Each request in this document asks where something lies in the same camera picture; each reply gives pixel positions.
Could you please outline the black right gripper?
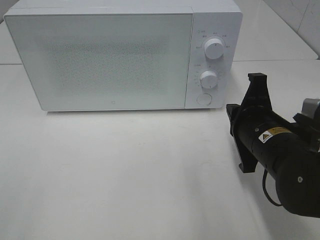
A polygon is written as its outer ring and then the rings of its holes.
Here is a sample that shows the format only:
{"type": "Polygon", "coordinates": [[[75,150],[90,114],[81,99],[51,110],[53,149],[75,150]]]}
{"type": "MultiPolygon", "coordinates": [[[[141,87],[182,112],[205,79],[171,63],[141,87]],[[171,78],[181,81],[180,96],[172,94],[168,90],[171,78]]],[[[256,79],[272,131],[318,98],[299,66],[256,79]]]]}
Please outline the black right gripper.
{"type": "Polygon", "coordinates": [[[254,173],[258,160],[271,160],[284,154],[298,135],[286,120],[273,112],[267,75],[248,74],[249,87],[241,105],[228,104],[226,112],[240,157],[240,170],[254,173]]]}

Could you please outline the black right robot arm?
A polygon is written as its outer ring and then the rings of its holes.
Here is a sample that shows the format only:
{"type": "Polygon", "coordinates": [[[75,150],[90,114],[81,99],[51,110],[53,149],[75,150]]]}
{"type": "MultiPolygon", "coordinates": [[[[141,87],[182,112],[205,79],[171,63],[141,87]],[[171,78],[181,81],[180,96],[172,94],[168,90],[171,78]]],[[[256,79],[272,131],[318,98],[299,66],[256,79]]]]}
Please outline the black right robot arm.
{"type": "Polygon", "coordinates": [[[257,164],[275,181],[277,207],[305,217],[320,216],[320,101],[306,98],[289,122],[272,109],[263,73],[248,74],[241,104],[227,104],[230,134],[243,173],[257,164]]]}

